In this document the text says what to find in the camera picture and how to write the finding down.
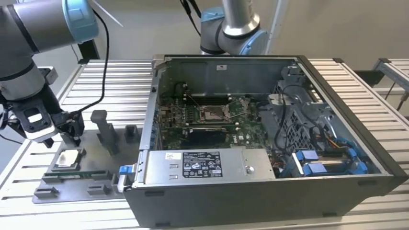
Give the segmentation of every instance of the black cable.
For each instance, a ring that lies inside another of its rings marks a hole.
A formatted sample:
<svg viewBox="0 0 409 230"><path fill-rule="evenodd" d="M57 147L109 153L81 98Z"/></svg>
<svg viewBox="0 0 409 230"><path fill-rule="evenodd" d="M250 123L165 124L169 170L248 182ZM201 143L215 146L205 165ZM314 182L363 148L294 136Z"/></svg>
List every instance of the black cable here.
<svg viewBox="0 0 409 230"><path fill-rule="evenodd" d="M400 101L399 103L398 103L398 106L396 106L396 111L399 111L399 109L402 108L402 105L403 105L403 101Z"/></svg>
<svg viewBox="0 0 409 230"><path fill-rule="evenodd" d="M195 27L193 18L191 18L191 10L190 10L187 1L186 1L186 0L178 0L178 1L179 1L181 6L182 6L183 9L185 9L185 12L186 12L186 15L187 15L187 17L189 17L190 23L191 23L191 25L193 25L193 27L194 27L194 30L195 30L198 36L201 36L201 34L199 34L199 32L198 32L198 29L197 29L197 27Z"/></svg>
<svg viewBox="0 0 409 230"><path fill-rule="evenodd" d="M282 129L282 125L283 125L283 121L284 121L284 112L286 112L286 103L284 103L284 99L283 99L283 95L282 95L282 91L280 91L280 97L282 97L282 114L280 114L280 120L279 120L279 124L278 124L278 130L275 132L274 135L274 145L278 148L278 150L280 150L283 153L286 153L286 149L284 147L279 147L278 146L278 135Z"/></svg>
<svg viewBox="0 0 409 230"><path fill-rule="evenodd" d="M202 18L202 13L199 12L199 9L198 9L198 6L197 6L197 3L195 3L195 0L189 0L189 3L195 11L195 14L197 14L197 17L198 18Z"/></svg>
<svg viewBox="0 0 409 230"><path fill-rule="evenodd" d="M3 140L7 140L7 141L10 141L10 142L13 142L13 143L15 143L15 144L22 145L21 142L18 142L18 141L15 141L15 140L11 140L11 139L7 139L7 138L6 138L5 136L2 136L1 134L0 134L0 138L2 138Z"/></svg>
<svg viewBox="0 0 409 230"><path fill-rule="evenodd" d="M286 85L286 86L282 88L280 93L279 93L279 94L280 94L280 97L282 97L282 105L283 105L283 108L282 108L282 115L280 115L280 120L279 120L279 126L278 126L278 130L276 130L275 136L274 136L274 144L275 144L278 150L280 150L283 153L286 153L286 148L284 148L286 146L283 146L283 148L278 146L278 135L279 135L279 131L280 131L282 126L283 126L284 112L286 112L286 103L284 103L283 95L286 95L287 97L290 97L290 98L292 99L292 101L296 101L287 93L283 92L284 89L286 89L287 87L290 87L290 86L299 87L299 88L304 89L302 86L299 86L299 85L292 85L292 84L291 84L291 85ZM320 135L319 138L323 138L323 140L326 140L326 139L324 139L324 131L323 131L323 128L322 128L322 127L316 124L316 122L306 115L306 113L303 112L302 108L299 108L299 112L300 112L300 114L304 116L304 118L307 119L307 121L312 124L312 127L311 127L311 128L314 128L314 127L318 128L318 130L319 130L319 135Z"/></svg>
<svg viewBox="0 0 409 230"><path fill-rule="evenodd" d="M388 97L388 94L390 94L390 91L391 91L391 89L392 89L392 87L394 87L394 84L395 84L395 82L391 84L391 86L390 86L390 89L388 89L388 91L387 91L387 93L386 93L386 96L384 96L384 100L387 99L387 97Z"/></svg>
<svg viewBox="0 0 409 230"><path fill-rule="evenodd" d="M78 56L77 56L75 50L74 50L74 48L71 47L71 45L70 45L70 49L71 49L71 52L73 52L74 55L75 55L75 59L77 59L77 63L78 63Z"/></svg>
<svg viewBox="0 0 409 230"><path fill-rule="evenodd" d="M101 97L98 100L95 100L93 103L90 103L89 105L86 105L85 107L82 107L81 109L78 109L77 111L73 112L73 114L78 114L81 113L85 109L87 109L89 107L94 106L95 104L98 104L103 97L105 97L105 79L106 79L106 68L107 68L107 59L109 59L109 32L107 32L107 27L106 24L101 18L101 16L97 14L97 12L93 10L94 15L97 16L97 18L99 19L103 28L105 28L105 34L106 34L106 54L105 54L105 64L103 64L103 73L102 73L102 90L101 90Z"/></svg>

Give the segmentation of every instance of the aluminum extrusion table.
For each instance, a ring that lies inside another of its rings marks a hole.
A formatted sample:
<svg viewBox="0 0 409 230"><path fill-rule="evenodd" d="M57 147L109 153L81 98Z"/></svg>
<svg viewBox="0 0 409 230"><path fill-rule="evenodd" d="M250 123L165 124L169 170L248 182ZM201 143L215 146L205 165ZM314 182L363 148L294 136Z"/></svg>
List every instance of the aluminum extrusion table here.
<svg viewBox="0 0 409 230"><path fill-rule="evenodd" d="M310 59L315 69L363 122L394 160L409 174L409 122L352 73L344 63ZM79 65L57 95L62 109L73 111L99 97L103 61ZM143 123L151 78L150 61L109 61L103 101L93 109L107 111L115 127ZM83 112L86 129L90 110ZM1 229L139 229L123 199L35 205L31 193L39 184L61 139L50 149L23 141L0 175ZM406 229L409 228L409 181L386 196L366 199L340 218L319 218L223 226L185 228L211 229Z"/></svg>

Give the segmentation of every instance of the electrical cable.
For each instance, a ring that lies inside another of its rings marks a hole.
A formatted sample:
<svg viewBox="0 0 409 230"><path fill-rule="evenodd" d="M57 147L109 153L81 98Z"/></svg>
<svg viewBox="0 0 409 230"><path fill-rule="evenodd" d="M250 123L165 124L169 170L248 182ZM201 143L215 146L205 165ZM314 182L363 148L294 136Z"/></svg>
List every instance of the electrical cable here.
<svg viewBox="0 0 409 230"><path fill-rule="evenodd" d="M335 138L332 141L340 141L344 142L347 145L351 146L351 148L354 149L354 151L356 152L356 146L352 142L350 142L348 140L346 140L344 138Z"/></svg>
<svg viewBox="0 0 409 230"><path fill-rule="evenodd" d="M7 139L7 138L6 138L5 136L2 136L1 134L0 134L0 138L2 138L3 140L7 140L7 141L10 141L10 142L13 142L13 143L15 143L15 144L22 145L21 142L18 142L18 141L15 141L15 140L11 140L11 139Z"/></svg>
<svg viewBox="0 0 409 230"><path fill-rule="evenodd" d="M282 105L283 105L283 108L282 108L282 115L280 115L278 130L276 130L275 135L274 135L274 145L276 146L278 150L280 150L280 151L284 152L284 153L286 153L286 149L284 149L286 146L284 146L283 148L282 148L280 146L278 146L278 135L279 135L279 131L280 131L282 126L283 126L284 112L286 112L286 103L284 103L283 95L286 95L287 97L290 97L290 98L292 99L292 101L296 101L287 93L283 92L284 89L286 89L287 87L290 87L290 86L299 87L299 88L304 89L302 86L291 84L291 85L286 85L286 86L282 88L280 93L279 93L279 94L280 94L280 97L282 97ZM311 129L312 129L314 127L318 128L319 134L320 134L320 136L322 136L322 139L324 140L323 143L324 143L324 145L327 146L328 143L327 143L327 140L324 139L324 131L323 131L323 128L322 128L322 127L316 124L316 122L306 115L306 113L303 112L302 108L299 108L299 112L300 112L300 114L304 116L304 118L307 119L307 121L312 124L312 127L310 128L310 132L311 132Z"/></svg>
<svg viewBox="0 0 409 230"><path fill-rule="evenodd" d="M197 6L197 3L195 3L195 0L189 0L189 3L195 11L195 14L197 14L197 17L198 18L202 18L202 13L199 12L199 9L198 9L198 6Z"/></svg>
<svg viewBox="0 0 409 230"><path fill-rule="evenodd" d="M390 94L390 91L391 91L391 89L392 89L392 87L394 87L394 84L395 84L395 82L391 84L391 86L390 86L390 89L388 89L388 91L387 91L387 93L386 93L386 96L384 96L384 100L387 99L387 97L388 97L388 94Z"/></svg>
<svg viewBox="0 0 409 230"><path fill-rule="evenodd" d="M103 72L102 72L102 90L101 90L101 97L98 100L95 100L93 103L90 103L89 105L86 105L85 107L82 107L81 109L78 109L77 111L73 112L73 114L78 114L81 113L85 109L90 108L91 106L94 106L95 104L98 104L103 97L105 97L105 79L106 79L106 69L107 69L107 59L109 59L109 32L107 32L107 27L106 24L103 22L103 19L101 18L101 16L97 14L97 12L93 10L94 15L97 16L97 18L99 19L103 28L105 28L105 34L106 34L106 54L105 54L105 63L103 63Z"/></svg>
<svg viewBox="0 0 409 230"><path fill-rule="evenodd" d="M71 47L71 45L70 45L70 49L71 49L71 52L73 52L74 55L75 55L75 59L77 59L77 63L78 63L78 56L77 56L75 50L74 50L74 48Z"/></svg>
<svg viewBox="0 0 409 230"><path fill-rule="evenodd" d="M278 145L278 134L279 134L280 129L282 129L282 126L283 126L284 112L286 112L286 103L284 103L282 91L280 91L280 97L282 97L282 114L280 114L280 120L279 120L279 123L278 123L278 129L276 129L276 132L275 132L275 135L274 135L274 145L275 145L275 147L278 148L278 150L280 150L280 151L286 154L286 149L284 149L284 147L282 148L282 147Z"/></svg>
<svg viewBox="0 0 409 230"><path fill-rule="evenodd" d="M199 34L199 32L198 32L198 29L197 29L197 27L195 27L195 23L194 23L193 18L191 18L191 10L190 10L187 1L186 1L186 0L178 0L178 1L179 1L181 6L182 6L183 9L185 9L185 12L186 12L186 15L187 15L187 17L189 17L190 23L191 23L191 25L193 25L193 27L194 27L194 30L195 30L198 36L201 36L201 34Z"/></svg>
<svg viewBox="0 0 409 230"><path fill-rule="evenodd" d="M332 144L334 147L339 148L339 146L331 141L330 138L326 138L328 140L328 142Z"/></svg>
<svg viewBox="0 0 409 230"><path fill-rule="evenodd" d="M398 106L396 106L396 111L399 111L400 110L400 108L402 108L402 105L403 105L403 101L400 101L399 103L398 103Z"/></svg>

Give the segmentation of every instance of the warning label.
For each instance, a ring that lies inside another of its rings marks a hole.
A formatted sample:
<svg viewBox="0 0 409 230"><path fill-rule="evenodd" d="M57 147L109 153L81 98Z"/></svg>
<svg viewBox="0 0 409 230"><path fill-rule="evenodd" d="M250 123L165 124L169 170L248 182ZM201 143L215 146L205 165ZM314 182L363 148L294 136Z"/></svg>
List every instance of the warning label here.
<svg viewBox="0 0 409 230"><path fill-rule="evenodd" d="M219 152L183 152L183 177L222 177Z"/></svg>

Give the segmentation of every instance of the white label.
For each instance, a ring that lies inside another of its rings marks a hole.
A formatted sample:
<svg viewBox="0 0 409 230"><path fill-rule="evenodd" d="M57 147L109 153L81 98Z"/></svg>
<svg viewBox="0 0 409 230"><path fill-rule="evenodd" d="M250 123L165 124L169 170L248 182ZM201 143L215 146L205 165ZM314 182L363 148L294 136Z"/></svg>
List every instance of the white label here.
<svg viewBox="0 0 409 230"><path fill-rule="evenodd" d="M165 160L179 160L181 152L166 152Z"/></svg>
<svg viewBox="0 0 409 230"><path fill-rule="evenodd" d="M215 70L226 70L227 66L226 65L217 65Z"/></svg>

